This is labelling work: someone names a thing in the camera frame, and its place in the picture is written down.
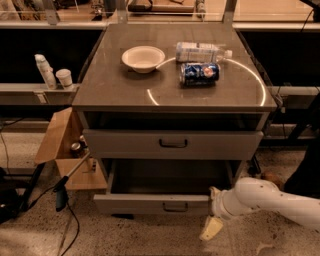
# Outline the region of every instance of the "white bottle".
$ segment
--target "white bottle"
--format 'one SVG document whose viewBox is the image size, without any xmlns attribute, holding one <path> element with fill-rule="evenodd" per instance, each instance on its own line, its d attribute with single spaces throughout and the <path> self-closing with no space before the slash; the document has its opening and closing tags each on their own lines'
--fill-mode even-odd
<svg viewBox="0 0 320 256">
<path fill-rule="evenodd" d="M 37 67 L 42 75 L 42 78 L 50 90 L 57 89 L 57 81 L 53 74 L 53 69 L 42 54 L 34 55 Z"/>
<path fill-rule="evenodd" d="M 178 62 L 219 62 L 231 59 L 232 51 L 214 44 L 178 42 L 176 60 Z"/>
</svg>

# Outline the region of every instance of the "white bowl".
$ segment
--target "white bowl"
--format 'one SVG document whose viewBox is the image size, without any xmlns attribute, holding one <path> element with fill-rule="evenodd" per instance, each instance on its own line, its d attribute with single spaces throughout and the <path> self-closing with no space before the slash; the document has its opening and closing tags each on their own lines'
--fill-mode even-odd
<svg viewBox="0 0 320 256">
<path fill-rule="evenodd" d="M 122 54 L 124 64 L 138 73 L 153 71 L 164 59 L 164 52 L 152 46 L 133 47 Z"/>
</svg>

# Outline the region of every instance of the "drawer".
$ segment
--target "drawer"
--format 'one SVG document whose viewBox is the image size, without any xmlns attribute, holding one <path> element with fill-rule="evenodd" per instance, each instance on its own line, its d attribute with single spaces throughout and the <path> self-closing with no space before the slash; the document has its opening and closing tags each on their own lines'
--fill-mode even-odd
<svg viewBox="0 0 320 256">
<path fill-rule="evenodd" d="M 109 214 L 200 214 L 209 210 L 209 187 L 231 187 L 226 161 L 115 159 L 108 192 L 95 195 Z"/>
<path fill-rule="evenodd" d="M 85 129 L 96 158 L 250 160 L 261 131 L 136 131 Z"/>
</svg>

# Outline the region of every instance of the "soda can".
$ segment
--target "soda can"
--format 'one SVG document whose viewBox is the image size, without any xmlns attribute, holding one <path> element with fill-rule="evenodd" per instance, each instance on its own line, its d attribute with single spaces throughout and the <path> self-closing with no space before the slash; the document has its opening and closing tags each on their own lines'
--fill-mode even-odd
<svg viewBox="0 0 320 256">
<path fill-rule="evenodd" d="M 181 64 L 180 82 L 182 86 L 209 86 L 219 79 L 219 66 L 215 63 Z"/>
</svg>

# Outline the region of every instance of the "cup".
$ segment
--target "cup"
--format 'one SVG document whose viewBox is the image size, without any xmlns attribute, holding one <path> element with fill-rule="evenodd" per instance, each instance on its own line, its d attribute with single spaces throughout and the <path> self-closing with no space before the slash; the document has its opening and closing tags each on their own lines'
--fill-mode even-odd
<svg viewBox="0 0 320 256">
<path fill-rule="evenodd" d="M 60 69 L 56 72 L 56 77 L 59 79 L 63 87 L 72 85 L 71 71 L 69 69 Z"/>
</svg>

